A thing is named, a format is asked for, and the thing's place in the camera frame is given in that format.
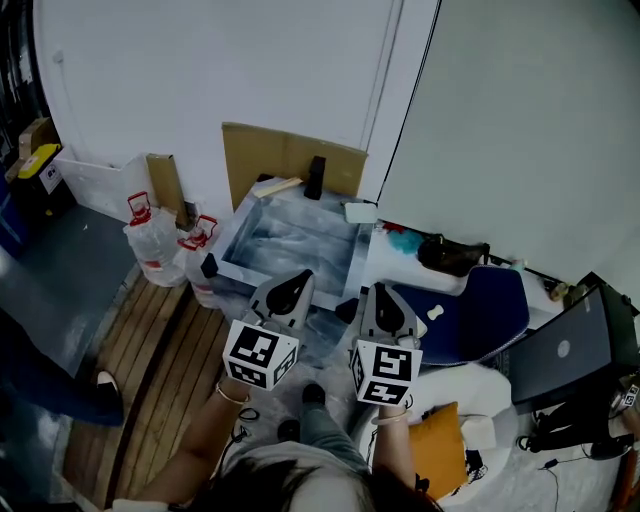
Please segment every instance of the wooden floor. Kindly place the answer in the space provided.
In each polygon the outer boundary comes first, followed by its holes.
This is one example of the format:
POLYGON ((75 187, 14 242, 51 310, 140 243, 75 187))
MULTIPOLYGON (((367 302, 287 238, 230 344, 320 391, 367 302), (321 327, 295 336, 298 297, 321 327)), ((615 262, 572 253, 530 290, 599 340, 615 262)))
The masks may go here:
POLYGON ((167 289, 140 277, 98 355, 122 393, 125 422, 74 421, 64 478, 98 508, 134 497, 177 448, 221 368, 228 325, 199 306, 186 285, 167 289))

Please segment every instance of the plastic bottle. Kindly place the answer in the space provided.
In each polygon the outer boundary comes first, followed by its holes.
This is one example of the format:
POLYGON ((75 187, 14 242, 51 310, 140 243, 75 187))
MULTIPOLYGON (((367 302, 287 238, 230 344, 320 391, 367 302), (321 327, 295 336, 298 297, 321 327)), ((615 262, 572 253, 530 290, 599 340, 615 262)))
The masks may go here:
POLYGON ((158 286, 182 284, 184 271, 173 262, 178 252, 175 215, 153 208, 146 192, 129 197, 129 207, 133 219, 123 231, 145 277, 158 286))
POLYGON ((217 309, 219 306, 209 280, 202 273, 201 266, 209 253, 213 229, 217 224, 213 217, 200 215, 188 238, 178 240, 180 250, 174 260, 176 265, 184 270, 200 305, 209 309, 217 309))

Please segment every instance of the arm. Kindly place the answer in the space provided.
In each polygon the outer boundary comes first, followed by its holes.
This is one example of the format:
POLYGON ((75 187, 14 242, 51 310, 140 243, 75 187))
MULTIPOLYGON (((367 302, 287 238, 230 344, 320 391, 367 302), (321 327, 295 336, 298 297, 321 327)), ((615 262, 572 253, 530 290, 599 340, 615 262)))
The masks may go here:
MULTIPOLYGON (((404 407, 382 406, 378 418, 393 418, 404 413, 404 407)), ((409 444, 407 416, 389 425, 379 425, 373 454, 373 469, 384 467, 410 489, 416 486, 416 470, 409 444)))
MULTIPOLYGON (((243 401, 249 395, 249 386, 227 378, 220 389, 233 400, 243 401)), ((136 499, 180 504, 193 498, 215 470, 241 408, 213 393, 185 431, 175 455, 136 499)))

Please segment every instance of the rectangular basin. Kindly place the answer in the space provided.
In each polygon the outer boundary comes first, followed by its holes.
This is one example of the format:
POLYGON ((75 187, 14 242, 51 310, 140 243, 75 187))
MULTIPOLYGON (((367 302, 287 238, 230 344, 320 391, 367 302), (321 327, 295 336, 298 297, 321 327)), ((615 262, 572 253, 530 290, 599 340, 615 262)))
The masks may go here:
MULTIPOLYGON (((280 181, 256 183, 252 192, 280 181)), ((259 286, 291 270, 313 271, 312 304, 335 309, 358 297, 373 224, 349 224, 341 201, 354 198, 323 191, 304 197, 304 185, 258 199, 247 194, 211 248, 220 275, 259 286)))

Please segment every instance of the gray wall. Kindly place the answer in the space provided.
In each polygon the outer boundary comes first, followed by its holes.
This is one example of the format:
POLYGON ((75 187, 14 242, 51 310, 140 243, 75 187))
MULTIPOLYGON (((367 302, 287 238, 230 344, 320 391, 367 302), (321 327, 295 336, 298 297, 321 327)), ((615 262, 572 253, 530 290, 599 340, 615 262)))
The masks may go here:
POLYGON ((444 0, 380 210, 566 280, 638 271, 628 0, 444 0))

